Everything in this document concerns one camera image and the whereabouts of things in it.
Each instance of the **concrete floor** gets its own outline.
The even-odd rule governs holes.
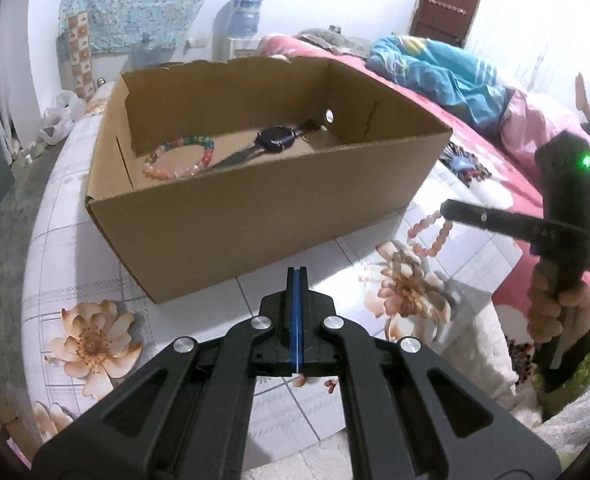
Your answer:
[[[62,145],[49,147],[31,165],[13,165],[15,184],[0,204],[0,399],[17,410],[35,437],[22,360],[22,288],[30,234]]]

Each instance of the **white fuzzy blanket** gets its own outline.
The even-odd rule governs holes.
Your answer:
[[[590,389],[561,413],[542,424],[542,411],[530,382],[514,386],[504,333],[493,304],[442,354],[456,370],[547,442],[564,462],[590,440]],[[280,461],[244,473],[245,480],[350,480],[353,478],[345,431]]]

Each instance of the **silver screw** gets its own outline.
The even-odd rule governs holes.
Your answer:
[[[271,325],[271,320],[268,319],[266,316],[257,316],[251,319],[251,326],[255,330],[266,330],[267,328],[270,328]]]
[[[324,326],[326,328],[330,328],[331,330],[337,330],[338,328],[342,328],[342,326],[344,326],[344,320],[339,316],[328,316],[324,320]]]
[[[193,348],[195,348],[195,341],[190,337],[180,337],[173,341],[173,349],[180,354],[192,352]]]
[[[408,352],[409,354],[416,354],[422,348],[422,344],[419,342],[419,339],[415,339],[414,337],[405,337],[399,342],[400,348],[403,351]]]

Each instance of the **hand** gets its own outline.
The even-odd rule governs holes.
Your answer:
[[[563,308],[578,308],[564,351],[577,343],[590,329],[590,288],[585,282],[560,292],[556,300],[550,295],[549,281],[535,267],[528,297],[531,300],[531,308],[527,316],[527,330],[535,343],[546,343],[562,334],[562,323],[558,317]]]

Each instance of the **electrical outlet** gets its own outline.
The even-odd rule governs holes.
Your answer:
[[[186,38],[186,48],[206,48],[208,38]]]

